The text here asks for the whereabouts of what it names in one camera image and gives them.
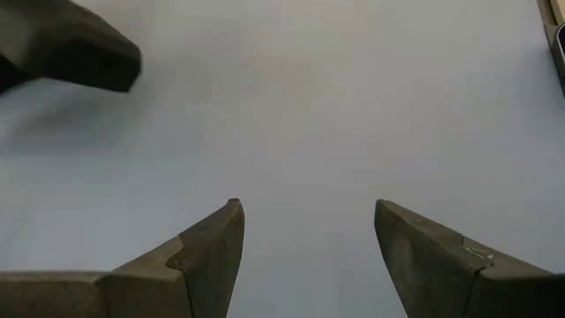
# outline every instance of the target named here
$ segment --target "white surface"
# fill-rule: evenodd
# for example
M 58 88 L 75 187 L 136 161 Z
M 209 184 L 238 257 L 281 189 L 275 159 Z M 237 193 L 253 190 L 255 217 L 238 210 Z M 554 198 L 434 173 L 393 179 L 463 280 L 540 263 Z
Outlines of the white surface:
M 565 270 L 565 99 L 534 0 L 92 0 L 130 95 L 0 109 L 0 268 L 112 269 L 246 211 L 230 317 L 404 317 L 378 198 Z

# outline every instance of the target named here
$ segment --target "white table surface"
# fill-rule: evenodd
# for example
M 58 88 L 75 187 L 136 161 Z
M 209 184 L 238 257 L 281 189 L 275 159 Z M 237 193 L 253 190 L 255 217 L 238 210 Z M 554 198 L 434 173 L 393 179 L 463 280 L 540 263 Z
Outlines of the white table surface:
M 0 103 L 0 269 L 113 269 L 242 200 L 230 317 L 405 317 L 378 198 L 565 271 L 565 98 L 535 0 L 82 0 L 130 95 Z

